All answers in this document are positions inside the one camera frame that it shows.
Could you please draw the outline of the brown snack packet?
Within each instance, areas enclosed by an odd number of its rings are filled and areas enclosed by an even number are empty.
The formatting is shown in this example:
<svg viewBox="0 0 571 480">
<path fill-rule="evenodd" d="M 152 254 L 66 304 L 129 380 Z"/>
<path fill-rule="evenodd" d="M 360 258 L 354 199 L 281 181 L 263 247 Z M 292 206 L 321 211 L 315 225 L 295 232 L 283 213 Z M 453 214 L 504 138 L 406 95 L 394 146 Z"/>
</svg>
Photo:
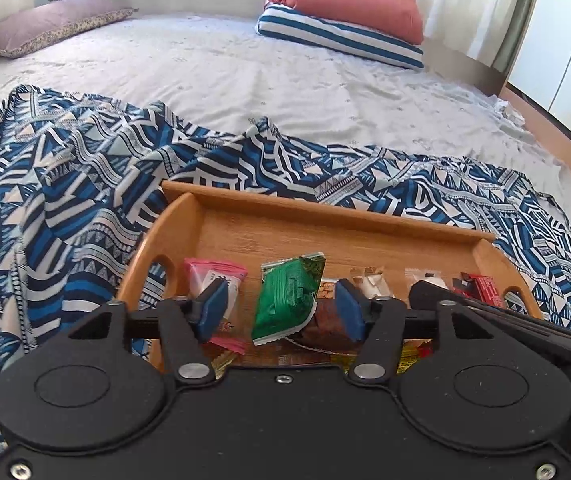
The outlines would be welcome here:
<svg viewBox="0 0 571 480">
<path fill-rule="evenodd" d="M 335 302 L 336 280 L 322 278 L 316 296 L 316 311 L 307 325 L 285 339 L 309 351 L 336 356 L 355 356 L 360 344 L 344 330 Z"/>
</svg>

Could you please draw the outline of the pink white snack packet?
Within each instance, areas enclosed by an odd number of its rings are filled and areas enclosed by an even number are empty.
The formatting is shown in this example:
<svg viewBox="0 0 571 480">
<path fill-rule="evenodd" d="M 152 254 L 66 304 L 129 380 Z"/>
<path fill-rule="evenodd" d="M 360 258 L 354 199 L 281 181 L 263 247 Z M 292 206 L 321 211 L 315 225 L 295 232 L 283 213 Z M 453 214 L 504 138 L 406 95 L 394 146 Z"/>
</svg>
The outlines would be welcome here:
<svg viewBox="0 0 571 480">
<path fill-rule="evenodd" d="M 183 309 L 201 344 L 215 344 L 234 353 L 246 352 L 247 344 L 236 319 L 236 306 L 247 270 L 226 260 L 186 258 L 190 305 Z"/>
</svg>

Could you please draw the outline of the green snack packet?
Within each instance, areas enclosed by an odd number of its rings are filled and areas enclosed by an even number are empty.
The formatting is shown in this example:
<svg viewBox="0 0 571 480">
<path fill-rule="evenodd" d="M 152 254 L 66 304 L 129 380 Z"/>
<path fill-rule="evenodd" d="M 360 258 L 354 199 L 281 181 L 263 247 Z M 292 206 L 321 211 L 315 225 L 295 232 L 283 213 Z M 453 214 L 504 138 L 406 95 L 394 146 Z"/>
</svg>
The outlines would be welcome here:
<svg viewBox="0 0 571 480">
<path fill-rule="evenodd" d="M 325 254 L 313 252 L 263 263 L 252 341 L 271 344 L 302 330 L 317 309 Z"/>
</svg>

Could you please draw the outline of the yellow snack packet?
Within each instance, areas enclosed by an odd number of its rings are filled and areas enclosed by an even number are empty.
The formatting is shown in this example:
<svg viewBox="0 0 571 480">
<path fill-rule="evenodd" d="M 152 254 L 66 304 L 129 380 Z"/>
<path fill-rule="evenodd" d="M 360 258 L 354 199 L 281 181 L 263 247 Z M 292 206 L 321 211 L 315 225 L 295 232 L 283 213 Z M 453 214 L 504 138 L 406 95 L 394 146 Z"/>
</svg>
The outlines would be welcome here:
<svg viewBox="0 0 571 480">
<path fill-rule="evenodd" d="M 408 339 L 404 341 L 396 374 L 404 374 L 410 367 L 433 353 L 430 339 Z"/>
</svg>

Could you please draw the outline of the white translucent snack packet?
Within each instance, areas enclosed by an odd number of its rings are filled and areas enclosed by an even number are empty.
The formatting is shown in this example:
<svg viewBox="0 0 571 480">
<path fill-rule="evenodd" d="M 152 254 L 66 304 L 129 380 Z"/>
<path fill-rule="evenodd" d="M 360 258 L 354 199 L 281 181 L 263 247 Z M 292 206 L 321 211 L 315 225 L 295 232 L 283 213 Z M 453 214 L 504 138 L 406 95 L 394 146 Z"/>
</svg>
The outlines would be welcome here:
<svg viewBox="0 0 571 480">
<path fill-rule="evenodd" d="M 406 268 L 405 279 L 409 288 L 419 282 L 427 282 L 443 289 L 448 288 L 442 273 L 434 269 Z"/>
</svg>

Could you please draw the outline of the small dark red bar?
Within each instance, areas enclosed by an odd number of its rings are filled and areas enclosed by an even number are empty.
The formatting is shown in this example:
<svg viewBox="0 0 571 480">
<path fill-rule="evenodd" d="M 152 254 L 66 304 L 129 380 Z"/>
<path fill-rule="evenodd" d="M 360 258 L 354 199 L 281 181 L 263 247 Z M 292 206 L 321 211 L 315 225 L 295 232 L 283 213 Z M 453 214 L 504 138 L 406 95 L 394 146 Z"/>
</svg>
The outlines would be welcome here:
<svg viewBox="0 0 571 480">
<path fill-rule="evenodd" d="M 453 290 L 458 294 L 489 304 L 491 307 L 503 308 L 505 303 L 492 278 L 481 274 L 462 273 L 453 278 Z"/>
</svg>

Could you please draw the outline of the beige nougat bar packet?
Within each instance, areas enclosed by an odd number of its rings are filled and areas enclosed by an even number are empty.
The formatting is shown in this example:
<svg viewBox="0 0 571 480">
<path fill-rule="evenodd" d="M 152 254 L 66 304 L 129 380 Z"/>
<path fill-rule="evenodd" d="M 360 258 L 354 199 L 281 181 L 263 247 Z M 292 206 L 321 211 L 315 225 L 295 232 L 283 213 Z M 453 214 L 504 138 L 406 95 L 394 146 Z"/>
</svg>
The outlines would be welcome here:
<svg viewBox="0 0 571 480">
<path fill-rule="evenodd" d="M 349 279 L 368 299 L 394 296 L 386 282 L 383 266 L 352 268 Z"/>
</svg>

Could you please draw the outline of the gold foil snack packet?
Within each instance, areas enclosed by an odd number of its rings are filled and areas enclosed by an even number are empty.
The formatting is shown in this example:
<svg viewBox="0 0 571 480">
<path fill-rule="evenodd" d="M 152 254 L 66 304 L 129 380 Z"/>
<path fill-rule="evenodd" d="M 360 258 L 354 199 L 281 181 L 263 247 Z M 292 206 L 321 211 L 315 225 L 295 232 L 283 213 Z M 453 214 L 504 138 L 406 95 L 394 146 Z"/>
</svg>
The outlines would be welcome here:
<svg viewBox="0 0 571 480">
<path fill-rule="evenodd" d="M 216 356 L 212 360 L 212 369 L 215 372 L 216 379 L 223 378 L 226 374 L 226 370 L 238 359 L 240 355 L 236 352 L 226 350 L 222 352 L 219 356 Z"/>
</svg>

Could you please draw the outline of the wooden serving tray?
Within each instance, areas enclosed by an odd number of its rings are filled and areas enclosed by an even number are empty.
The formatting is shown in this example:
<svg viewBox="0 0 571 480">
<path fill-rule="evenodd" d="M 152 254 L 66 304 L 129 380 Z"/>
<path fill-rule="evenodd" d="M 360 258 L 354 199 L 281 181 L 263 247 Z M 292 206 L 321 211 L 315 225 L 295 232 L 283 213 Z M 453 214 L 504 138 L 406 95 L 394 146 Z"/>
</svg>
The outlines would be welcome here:
<svg viewBox="0 0 571 480">
<path fill-rule="evenodd" d="M 155 263 L 166 273 L 161 297 L 189 292 L 186 258 L 245 266 L 232 324 L 246 351 L 232 360 L 236 367 L 351 364 L 349 358 L 287 341 L 260 347 L 250 342 L 262 265 L 313 252 L 325 255 L 325 278 L 347 278 L 351 270 L 377 266 L 400 300 L 408 298 L 411 270 L 434 272 L 445 282 L 472 273 L 491 278 L 501 294 L 517 292 L 534 318 L 543 315 L 525 278 L 494 247 L 494 235 L 488 233 L 180 182 L 164 183 L 163 192 L 168 206 L 144 235 L 117 297 L 129 310 L 138 310 L 148 270 Z"/>
</svg>

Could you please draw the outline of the blue patterned cloth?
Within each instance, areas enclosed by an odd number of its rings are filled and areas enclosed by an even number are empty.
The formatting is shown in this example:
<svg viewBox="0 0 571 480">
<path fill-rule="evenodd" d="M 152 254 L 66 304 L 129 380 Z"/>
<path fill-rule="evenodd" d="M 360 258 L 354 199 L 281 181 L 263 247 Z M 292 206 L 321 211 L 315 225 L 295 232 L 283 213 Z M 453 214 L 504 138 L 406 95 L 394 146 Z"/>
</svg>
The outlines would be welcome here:
<svg viewBox="0 0 571 480">
<path fill-rule="evenodd" d="M 571 329 L 570 221 L 520 171 L 317 144 L 268 118 L 212 131 L 162 102 L 18 86 L 0 103 L 0 373 L 114 297 L 166 180 L 491 233 L 543 316 Z"/>
</svg>

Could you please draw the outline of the grey bed sheet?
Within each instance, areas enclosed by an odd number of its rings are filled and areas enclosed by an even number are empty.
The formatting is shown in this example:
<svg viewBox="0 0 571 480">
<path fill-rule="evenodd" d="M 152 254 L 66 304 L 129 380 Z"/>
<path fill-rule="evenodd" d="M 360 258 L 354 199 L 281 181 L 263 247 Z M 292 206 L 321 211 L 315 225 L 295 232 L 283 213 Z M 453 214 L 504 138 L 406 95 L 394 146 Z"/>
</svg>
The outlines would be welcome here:
<svg viewBox="0 0 571 480">
<path fill-rule="evenodd" d="M 133 18 L 34 54 L 0 58 L 0 102 L 19 84 L 98 93 L 220 131 L 268 117 L 288 136 L 468 156 L 523 172 L 571 222 L 571 172 L 494 98 L 415 72 L 259 36 L 250 21 L 192 15 Z"/>
</svg>

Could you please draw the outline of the crumpled white tissue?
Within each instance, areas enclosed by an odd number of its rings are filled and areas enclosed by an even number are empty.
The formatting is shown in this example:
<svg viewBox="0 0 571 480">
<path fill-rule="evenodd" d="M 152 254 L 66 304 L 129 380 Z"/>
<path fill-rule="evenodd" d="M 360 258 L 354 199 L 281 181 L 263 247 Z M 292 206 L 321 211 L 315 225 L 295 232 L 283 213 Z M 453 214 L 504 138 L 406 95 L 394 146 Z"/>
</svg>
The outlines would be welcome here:
<svg viewBox="0 0 571 480">
<path fill-rule="evenodd" d="M 512 122 L 517 128 L 523 128 L 525 126 L 525 118 L 509 101 L 494 96 L 494 101 L 491 103 L 491 106 L 496 114 L 509 120 L 509 122 Z"/>
</svg>

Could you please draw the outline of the blue striped pillow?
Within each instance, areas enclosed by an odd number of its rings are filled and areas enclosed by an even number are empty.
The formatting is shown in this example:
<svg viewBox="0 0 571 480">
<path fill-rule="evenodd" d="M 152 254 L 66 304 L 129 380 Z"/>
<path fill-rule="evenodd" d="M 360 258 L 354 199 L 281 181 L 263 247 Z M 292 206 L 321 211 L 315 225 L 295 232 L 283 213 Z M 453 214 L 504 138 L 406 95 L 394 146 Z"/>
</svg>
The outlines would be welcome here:
<svg viewBox="0 0 571 480">
<path fill-rule="evenodd" d="M 259 35 L 320 47 L 410 70 L 424 70 L 423 50 L 365 26 L 314 18 L 269 3 L 256 23 Z"/>
</svg>

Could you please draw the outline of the red pillow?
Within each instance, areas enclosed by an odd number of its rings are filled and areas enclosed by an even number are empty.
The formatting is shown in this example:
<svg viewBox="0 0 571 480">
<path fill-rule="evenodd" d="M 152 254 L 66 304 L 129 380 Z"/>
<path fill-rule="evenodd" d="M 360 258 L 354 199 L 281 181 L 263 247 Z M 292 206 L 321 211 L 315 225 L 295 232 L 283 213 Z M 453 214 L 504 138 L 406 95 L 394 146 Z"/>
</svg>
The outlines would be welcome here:
<svg viewBox="0 0 571 480">
<path fill-rule="evenodd" d="M 369 27 L 419 46 L 423 22 L 415 0 L 267 0 L 315 18 Z"/>
</svg>

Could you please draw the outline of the purple pillow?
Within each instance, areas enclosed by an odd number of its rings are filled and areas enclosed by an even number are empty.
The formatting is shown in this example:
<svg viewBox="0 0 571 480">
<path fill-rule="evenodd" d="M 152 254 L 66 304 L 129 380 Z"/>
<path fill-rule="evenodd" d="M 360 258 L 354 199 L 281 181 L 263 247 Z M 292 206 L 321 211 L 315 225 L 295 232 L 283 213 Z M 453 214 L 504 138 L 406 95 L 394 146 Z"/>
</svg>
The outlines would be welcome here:
<svg viewBox="0 0 571 480">
<path fill-rule="evenodd" d="M 72 36 L 131 18 L 115 0 L 58 0 L 0 21 L 0 58 L 22 58 Z"/>
</svg>

